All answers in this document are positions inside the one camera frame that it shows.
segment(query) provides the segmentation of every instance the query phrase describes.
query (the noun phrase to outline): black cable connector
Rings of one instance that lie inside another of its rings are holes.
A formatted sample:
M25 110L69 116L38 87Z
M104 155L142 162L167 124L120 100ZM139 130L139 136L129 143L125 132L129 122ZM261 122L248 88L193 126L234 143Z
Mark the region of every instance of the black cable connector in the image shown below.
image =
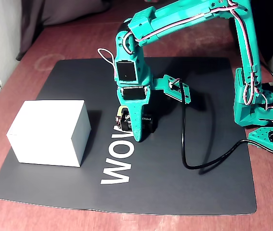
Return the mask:
M182 163L183 165L187 168L187 169L191 169L191 170L196 170L196 169L201 169L201 168L205 168L208 166L211 166L213 164L216 164L220 161L225 160L227 157L229 157L234 150L239 147L241 144L243 143L251 143L254 144L260 148L265 149L266 151L273 153L273 150L270 148L267 148L266 146L256 142L256 141L252 141L252 140L240 140L238 141L230 150L228 150L226 153L224 153L223 155L221 155L220 157L206 163L206 164L202 164L202 165L196 165L196 166L190 166L187 164L186 161L186 156L185 156L185 109L186 109L186 104L185 104L185 94L184 94L184 89L183 89L183 84L182 84L182 80L180 79L179 81L179 85L180 85L180 90L181 90L181 98L182 98L182 140L181 140L181 157L182 157Z

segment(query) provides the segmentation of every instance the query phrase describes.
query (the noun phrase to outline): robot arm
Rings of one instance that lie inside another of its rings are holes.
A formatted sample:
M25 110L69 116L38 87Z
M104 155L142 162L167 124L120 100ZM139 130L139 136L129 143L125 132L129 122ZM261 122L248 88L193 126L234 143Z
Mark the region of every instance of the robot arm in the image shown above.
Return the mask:
M130 129L136 141L142 137L143 106L149 103L152 90L163 90L170 97L182 100L177 79L167 75L153 79L144 61L142 46L215 17L234 17L236 21L243 68L235 72L235 122L241 126L264 126L273 122L273 106L268 106L273 102L273 93L261 88L259 53L249 0L179 0L158 10L149 7L136 13L125 21L116 36L117 96L120 104L128 108ZM185 84L184 94L189 103L189 88Z

